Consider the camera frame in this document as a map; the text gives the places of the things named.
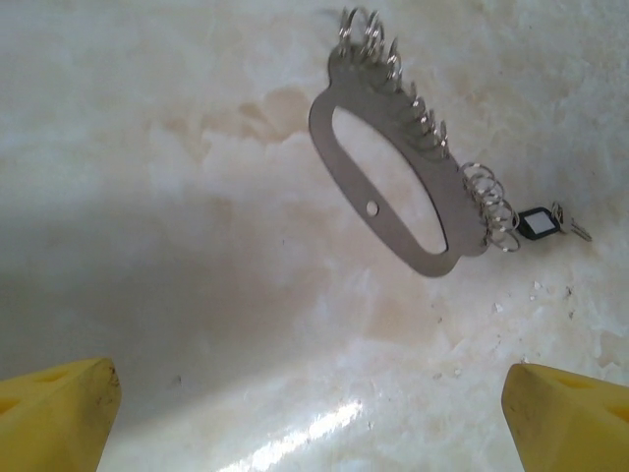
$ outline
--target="brown stain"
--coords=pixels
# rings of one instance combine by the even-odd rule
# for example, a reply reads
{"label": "brown stain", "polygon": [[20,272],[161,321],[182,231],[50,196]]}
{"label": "brown stain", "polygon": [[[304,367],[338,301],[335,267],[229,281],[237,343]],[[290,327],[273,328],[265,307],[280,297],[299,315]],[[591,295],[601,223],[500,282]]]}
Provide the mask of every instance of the brown stain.
{"label": "brown stain", "polygon": [[173,114],[166,112],[165,116],[157,119],[157,124],[172,133],[195,162],[202,162],[207,157],[211,142],[203,139],[204,129],[200,120],[195,119],[186,107]]}
{"label": "brown stain", "polygon": [[200,127],[240,139],[283,143],[308,131],[310,101],[298,88],[279,88],[260,102],[246,101],[236,109],[221,109],[201,117]]}
{"label": "brown stain", "polygon": [[622,355],[623,351],[625,354],[629,354],[629,349],[626,346],[627,340],[625,338],[613,332],[603,331],[600,334],[600,356],[597,359],[599,366],[603,369],[609,364],[622,366],[621,359],[627,358],[627,356]]}
{"label": "brown stain", "polygon": [[465,96],[472,88],[468,68],[462,65],[449,67],[446,77],[452,85],[456,96]]}
{"label": "brown stain", "polygon": [[111,377],[109,378],[109,384],[114,388],[118,388],[120,386],[120,379],[118,379],[118,374],[116,374],[115,369],[110,370]]}
{"label": "brown stain", "polygon": [[336,232],[334,227],[342,217],[339,207],[317,208],[310,203],[286,203],[282,211],[286,221],[290,221],[301,237],[308,237],[316,231],[319,238],[329,239]]}
{"label": "brown stain", "polygon": [[426,431],[433,440],[443,439],[445,432],[448,431],[448,421],[442,416],[430,417]]}
{"label": "brown stain", "polygon": [[229,227],[234,218],[234,203],[223,197],[210,197],[207,199],[207,211],[213,221],[219,222],[222,227]]}
{"label": "brown stain", "polygon": [[[365,328],[365,336],[371,339],[407,346],[428,348],[441,335],[445,335],[451,347],[462,339],[456,323],[435,323],[434,311],[427,303],[429,295],[422,281],[415,276],[397,279],[395,283],[380,281],[382,295],[373,302],[373,314]],[[440,317],[451,308],[441,297],[435,300]]]}

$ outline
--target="key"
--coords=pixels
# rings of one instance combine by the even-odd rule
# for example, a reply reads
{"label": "key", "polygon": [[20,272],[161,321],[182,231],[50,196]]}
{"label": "key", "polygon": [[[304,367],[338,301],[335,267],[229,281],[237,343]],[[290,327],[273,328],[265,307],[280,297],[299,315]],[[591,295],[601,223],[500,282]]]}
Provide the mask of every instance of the key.
{"label": "key", "polygon": [[569,234],[570,232],[575,233],[581,239],[592,242],[592,236],[590,233],[579,223],[577,223],[574,218],[570,215],[568,210],[560,204],[559,202],[555,202],[552,204],[552,216],[559,223],[559,231],[563,234]]}
{"label": "key", "polygon": [[520,224],[516,228],[517,231],[531,241],[537,241],[561,231],[559,221],[549,209],[543,206],[522,211],[518,213],[518,216]]}

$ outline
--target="oval cutout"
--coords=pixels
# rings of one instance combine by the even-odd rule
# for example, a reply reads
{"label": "oval cutout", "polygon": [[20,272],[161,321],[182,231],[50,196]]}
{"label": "oval cutout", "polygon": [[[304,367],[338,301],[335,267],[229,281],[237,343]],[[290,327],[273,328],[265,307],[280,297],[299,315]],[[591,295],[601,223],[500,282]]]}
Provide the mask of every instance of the oval cutout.
{"label": "oval cutout", "polygon": [[371,125],[342,108],[334,110],[332,128],[339,145],[372,181],[418,243],[429,253],[445,251],[445,238],[430,197],[400,151]]}

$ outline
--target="marble floor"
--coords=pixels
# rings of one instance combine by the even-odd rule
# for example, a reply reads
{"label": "marble floor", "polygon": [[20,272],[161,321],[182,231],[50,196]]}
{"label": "marble floor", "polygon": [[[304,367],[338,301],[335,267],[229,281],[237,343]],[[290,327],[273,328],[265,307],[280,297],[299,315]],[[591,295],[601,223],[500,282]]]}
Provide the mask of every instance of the marble floor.
{"label": "marble floor", "polygon": [[[100,472],[521,471],[509,366],[629,384],[626,0],[366,5],[459,162],[594,236],[439,279],[372,235],[312,144],[342,6],[0,5],[0,377],[112,357]],[[438,248],[401,160],[335,130]]]}

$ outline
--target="silver key ring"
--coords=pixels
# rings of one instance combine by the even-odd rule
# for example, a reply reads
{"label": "silver key ring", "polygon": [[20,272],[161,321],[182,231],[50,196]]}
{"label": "silver key ring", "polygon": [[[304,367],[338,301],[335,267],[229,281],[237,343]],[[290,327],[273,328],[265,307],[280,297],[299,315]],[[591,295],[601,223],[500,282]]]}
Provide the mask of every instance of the silver key ring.
{"label": "silver key ring", "polygon": [[[506,208],[508,214],[506,216],[500,216],[497,211],[501,208]],[[502,200],[497,204],[491,204],[485,208],[485,217],[492,228],[497,229],[499,232],[504,233],[511,231],[518,227],[520,224],[520,216],[517,211],[513,209],[510,203],[506,200]]]}
{"label": "silver key ring", "polygon": [[[516,253],[520,250],[522,245],[520,244],[520,240],[516,238],[512,231],[504,231],[500,233],[502,237],[496,239],[493,237],[493,231],[489,231],[487,233],[486,239],[492,245],[500,248],[503,253]],[[505,241],[511,241],[513,246],[509,246],[505,244]]]}
{"label": "silver key ring", "polygon": [[357,13],[360,13],[367,24],[369,21],[369,13],[363,7],[355,8],[348,13],[347,9],[343,9],[343,15],[341,16],[341,28],[338,32],[339,35],[339,52],[341,56],[347,54],[351,47],[351,35],[352,35],[352,23],[354,23],[354,17]]}
{"label": "silver key ring", "polygon": [[397,37],[393,39],[391,48],[389,49],[389,55],[386,59],[386,65],[389,67],[387,78],[391,81],[395,81],[395,89],[402,88],[402,56],[397,50]]}
{"label": "silver key ring", "polygon": [[417,93],[417,86],[414,82],[411,82],[411,90],[409,95],[413,98],[411,102],[411,108],[413,110],[413,119],[415,121],[421,120],[426,116],[426,102]]}
{"label": "silver key ring", "polygon": [[504,187],[500,182],[495,183],[495,186],[488,191],[482,197],[482,203],[486,206],[496,205],[504,201]]}
{"label": "silver key ring", "polygon": [[[478,171],[476,171],[472,175],[468,175],[466,171],[469,169],[480,170],[484,172],[486,175],[483,175],[481,172],[478,172]],[[461,172],[463,173],[463,176],[464,176],[465,186],[470,192],[475,192],[478,195],[482,195],[485,192],[490,192],[496,186],[497,180],[495,178],[495,175],[493,171],[490,168],[488,168],[486,165],[478,164],[477,162],[467,162],[461,166]],[[486,189],[479,189],[475,184],[476,182],[478,182],[479,180],[483,178],[487,179],[488,181],[493,182],[493,185]]]}
{"label": "silver key ring", "polygon": [[375,64],[382,57],[385,45],[384,25],[378,19],[378,12],[373,12],[367,21],[361,55]]}

